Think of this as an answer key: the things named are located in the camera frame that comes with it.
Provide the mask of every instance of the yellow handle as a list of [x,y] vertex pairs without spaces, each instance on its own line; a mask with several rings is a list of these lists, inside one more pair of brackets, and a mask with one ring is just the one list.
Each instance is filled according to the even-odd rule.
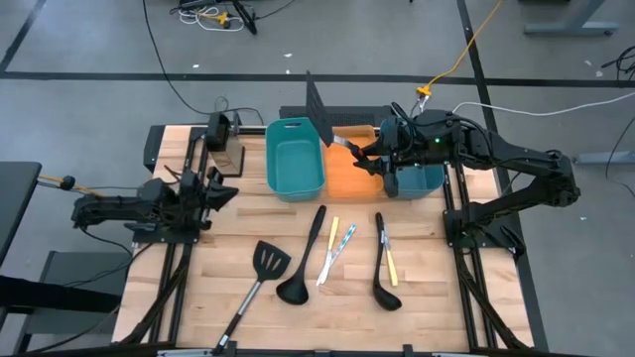
[[337,233],[337,225],[339,224],[339,217],[333,217],[333,224],[330,226],[330,236],[328,237],[328,250],[333,248],[333,242],[335,241],[335,233]]
[[389,250],[386,251],[386,258],[388,260],[388,272],[390,272],[390,284],[393,287],[397,287],[399,285],[399,281],[397,280],[397,269],[395,269],[393,255],[390,254]]

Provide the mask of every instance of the black handle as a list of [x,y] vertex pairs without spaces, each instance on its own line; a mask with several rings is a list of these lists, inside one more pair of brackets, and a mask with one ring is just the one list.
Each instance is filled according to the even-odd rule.
[[242,317],[241,314],[236,313],[234,315],[234,318],[231,319],[231,322],[229,322],[229,326],[227,326],[225,333],[222,334],[222,337],[220,337],[220,341],[218,341],[218,344],[216,345],[216,347],[214,348],[212,352],[214,356],[219,355],[222,352],[222,350],[225,348],[225,345],[229,341],[229,336],[231,336],[231,333],[234,331],[234,328],[236,328],[236,326],[238,325],[238,321],[240,321],[241,317]]
[[302,256],[302,261],[300,262],[300,266],[298,267],[298,271],[296,274],[305,274],[305,266],[307,265],[307,259],[309,258],[309,252],[311,251],[311,247],[316,242],[318,238],[319,229],[321,228],[321,224],[324,222],[324,217],[326,216],[326,206],[321,205],[317,209],[316,218],[314,218],[314,224],[311,226],[311,230],[309,231],[309,240],[307,241],[307,248],[305,248],[305,254]]
[[375,263],[375,277],[373,278],[373,285],[379,285],[379,268],[381,266],[381,257],[384,254],[384,244],[381,241],[381,234],[384,231],[384,217],[381,213],[375,214],[375,223],[377,224],[377,262]]

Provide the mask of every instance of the slotted spatula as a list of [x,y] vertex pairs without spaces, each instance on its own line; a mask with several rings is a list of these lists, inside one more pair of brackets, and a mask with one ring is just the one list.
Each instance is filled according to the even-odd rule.
[[291,262],[291,257],[287,253],[269,243],[263,241],[258,242],[256,250],[254,251],[254,270],[256,274],[258,274],[258,279],[256,279],[254,286],[251,287],[245,301],[243,301],[240,308],[238,308],[234,318],[229,322],[225,333],[220,337],[220,341],[218,341],[216,348],[213,350],[214,355],[220,354],[225,348],[225,344],[229,341],[229,336],[231,336],[231,333],[238,325],[240,318],[245,313],[251,300],[256,296],[256,293],[258,293],[262,283],[282,277],[289,266],[289,262]]

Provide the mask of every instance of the wooden table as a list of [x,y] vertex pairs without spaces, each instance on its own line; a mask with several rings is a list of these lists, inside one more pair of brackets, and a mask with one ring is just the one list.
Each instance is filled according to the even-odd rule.
[[[172,180],[164,165],[178,170],[182,167],[189,131],[189,126],[166,127],[155,177]],[[412,201],[386,197],[334,200],[323,193],[316,201],[286,203],[276,198],[266,183],[264,136],[243,136],[241,141],[246,148],[243,177],[227,178],[224,183],[240,188],[240,193],[220,212],[212,212],[211,229],[201,234],[193,249],[180,347],[216,344],[255,280],[252,254],[256,242],[264,240],[293,259],[282,280],[266,282],[249,306],[231,336],[238,341],[238,348],[399,351],[402,345],[412,344],[415,351],[467,351],[453,253],[445,242],[441,189]],[[466,170],[465,174],[472,200],[498,196],[492,172]],[[327,210],[307,265],[310,299],[302,306],[289,305],[276,296],[275,289],[300,264],[320,204]],[[391,234],[400,279],[399,287],[390,287],[387,269],[382,267],[382,285],[403,303],[394,312],[381,309],[371,294],[377,211],[382,212]],[[317,288],[333,216],[340,217],[335,244],[351,223],[357,224],[357,230],[326,284]],[[130,269],[114,341],[132,330],[155,299],[165,251],[166,245],[155,244]],[[482,249],[481,256],[492,304],[516,335],[531,345],[512,256],[494,248]],[[484,345],[480,310],[475,301],[472,304],[480,345]],[[170,311],[171,302],[164,313],[160,340],[167,337]]]

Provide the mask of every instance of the yellow cable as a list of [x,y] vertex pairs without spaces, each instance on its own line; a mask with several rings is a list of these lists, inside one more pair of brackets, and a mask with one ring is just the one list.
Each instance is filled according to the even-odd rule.
[[[54,177],[50,177],[50,176],[46,176],[46,175],[40,175],[40,176],[38,176],[38,179],[45,179],[45,180],[49,180],[49,181],[53,181],[53,182],[57,182],[57,183],[64,182],[61,178],[54,178]],[[88,187],[84,187],[84,186],[79,185],[79,184],[76,184],[72,188],[76,188],[76,189],[79,189],[81,191],[84,191],[86,193],[93,194],[93,195],[96,195],[96,196],[100,196],[100,197],[103,196],[103,194],[97,192],[96,190],[90,189]]]
[[478,28],[478,30],[476,30],[476,32],[474,33],[474,36],[472,36],[472,39],[469,41],[469,43],[467,43],[467,46],[465,47],[465,50],[463,50],[463,53],[460,54],[460,56],[456,60],[456,63],[454,64],[454,66],[449,71],[443,72],[443,73],[437,75],[436,77],[433,78],[433,80],[429,81],[428,84],[426,84],[425,86],[417,88],[417,92],[419,93],[420,96],[425,96],[425,95],[430,96],[430,95],[432,95],[433,93],[431,91],[431,86],[433,85],[433,83],[435,83],[440,78],[443,78],[446,75],[454,72],[458,68],[458,65],[463,60],[465,55],[467,55],[467,51],[472,46],[472,44],[474,43],[474,41],[476,40],[476,38],[480,34],[481,30],[483,30],[485,28],[485,26],[487,26],[487,23],[489,23],[489,21],[492,19],[492,17],[494,17],[494,14],[496,14],[496,12],[498,11],[498,9],[500,8],[500,6],[502,4],[503,4],[503,0],[498,0],[498,3],[496,3],[496,6],[492,10],[492,12],[489,13],[487,18],[483,22],[483,24]]

